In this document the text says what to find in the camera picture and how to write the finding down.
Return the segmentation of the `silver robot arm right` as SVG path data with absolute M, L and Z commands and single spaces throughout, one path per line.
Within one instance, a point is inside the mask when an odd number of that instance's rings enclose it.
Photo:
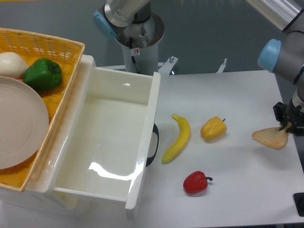
M 248 3 L 273 23 L 285 38 L 271 39 L 263 47 L 257 63 L 297 90 L 287 104 L 274 107 L 281 130 L 294 136 L 304 134 L 304 9 L 294 0 L 250 0 Z

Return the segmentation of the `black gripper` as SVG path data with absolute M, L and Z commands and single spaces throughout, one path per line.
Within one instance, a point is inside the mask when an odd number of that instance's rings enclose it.
M 288 104 L 278 102 L 273 106 L 276 120 L 280 123 L 279 131 L 294 136 L 304 135 L 304 113 L 301 111 L 301 105 L 294 106 L 292 101 Z

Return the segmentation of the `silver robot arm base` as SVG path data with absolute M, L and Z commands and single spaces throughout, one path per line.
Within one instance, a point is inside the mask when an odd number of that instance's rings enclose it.
M 125 70 L 143 75 L 158 71 L 162 19 L 149 0 L 107 0 L 93 13 L 98 30 L 121 47 Z

